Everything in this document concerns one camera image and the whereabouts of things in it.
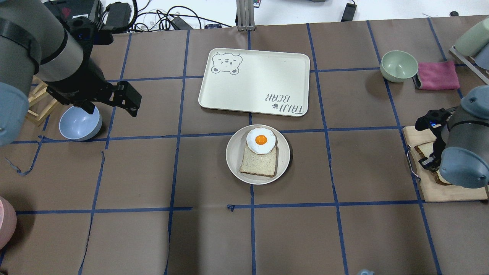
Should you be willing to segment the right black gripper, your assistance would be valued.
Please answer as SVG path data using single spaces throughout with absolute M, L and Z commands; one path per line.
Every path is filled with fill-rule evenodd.
M 429 157 L 422 157 L 418 162 L 425 170 L 438 170 L 441 164 L 442 152 L 445 150 L 446 142 L 442 139 L 442 131 L 447 126 L 448 120 L 456 108 L 441 108 L 430 110 L 426 115 L 419 117 L 415 123 L 417 131 L 429 129 L 435 136 L 433 153 Z

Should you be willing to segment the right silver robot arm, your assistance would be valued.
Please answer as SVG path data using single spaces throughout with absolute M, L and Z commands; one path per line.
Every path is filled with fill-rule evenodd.
M 435 136 L 433 152 L 419 164 L 450 184 L 483 188 L 489 179 L 489 87 L 472 89 L 458 107 L 430 110 L 415 123 Z

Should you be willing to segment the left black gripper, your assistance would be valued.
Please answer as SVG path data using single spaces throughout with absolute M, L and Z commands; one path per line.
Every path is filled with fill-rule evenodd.
M 92 115 L 95 102 L 119 107 L 137 117 L 142 95 L 128 81 L 109 83 L 103 71 L 91 59 L 95 45 L 110 45 L 112 33 L 100 30 L 94 21 L 78 17 L 56 20 L 61 31 L 49 31 L 46 50 L 46 82 L 49 94 L 63 105 L 82 108 Z

